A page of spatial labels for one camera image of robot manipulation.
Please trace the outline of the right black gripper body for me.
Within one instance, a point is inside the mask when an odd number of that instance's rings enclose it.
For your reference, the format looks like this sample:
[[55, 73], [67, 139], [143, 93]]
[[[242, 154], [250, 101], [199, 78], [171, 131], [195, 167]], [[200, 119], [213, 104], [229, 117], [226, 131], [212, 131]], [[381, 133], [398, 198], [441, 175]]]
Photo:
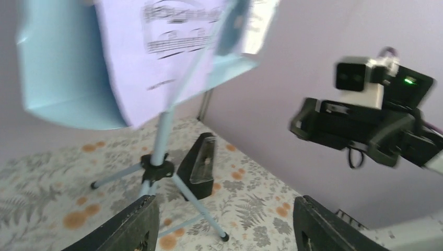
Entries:
[[306, 98], [289, 130], [299, 139], [395, 167], [403, 158], [421, 168], [438, 168], [442, 134], [426, 124], [419, 109], [375, 109]]

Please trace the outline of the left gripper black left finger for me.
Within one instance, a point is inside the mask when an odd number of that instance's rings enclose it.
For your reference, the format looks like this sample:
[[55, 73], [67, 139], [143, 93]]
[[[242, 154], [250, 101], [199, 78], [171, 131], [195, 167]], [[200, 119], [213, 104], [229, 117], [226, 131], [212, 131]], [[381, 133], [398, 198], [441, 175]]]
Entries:
[[155, 250], [159, 223], [156, 197], [144, 195], [63, 251]]

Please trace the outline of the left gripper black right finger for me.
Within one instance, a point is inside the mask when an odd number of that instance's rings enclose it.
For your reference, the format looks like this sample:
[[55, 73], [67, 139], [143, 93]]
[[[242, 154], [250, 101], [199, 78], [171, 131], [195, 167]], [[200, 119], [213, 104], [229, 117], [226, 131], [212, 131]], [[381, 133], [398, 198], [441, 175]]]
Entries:
[[299, 251], [388, 251], [308, 195], [295, 198], [293, 226]]

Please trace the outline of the black metronome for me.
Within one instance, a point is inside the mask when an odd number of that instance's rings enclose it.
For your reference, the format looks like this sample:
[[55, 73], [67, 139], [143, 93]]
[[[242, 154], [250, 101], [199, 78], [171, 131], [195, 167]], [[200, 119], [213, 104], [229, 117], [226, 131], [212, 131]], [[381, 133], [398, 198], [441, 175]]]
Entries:
[[177, 169], [177, 175], [198, 200], [212, 194], [216, 142], [212, 133], [200, 134]]

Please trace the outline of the light blue music stand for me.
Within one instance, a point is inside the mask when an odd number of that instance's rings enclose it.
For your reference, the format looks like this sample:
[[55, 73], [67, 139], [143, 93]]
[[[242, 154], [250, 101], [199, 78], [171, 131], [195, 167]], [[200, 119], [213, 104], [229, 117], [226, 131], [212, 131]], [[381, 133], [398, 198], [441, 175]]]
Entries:
[[87, 130], [138, 128], [160, 118], [142, 158], [141, 195], [171, 177], [217, 231], [229, 235], [167, 161], [175, 106], [256, 67], [248, 27], [255, 1], [18, 1], [22, 104]]

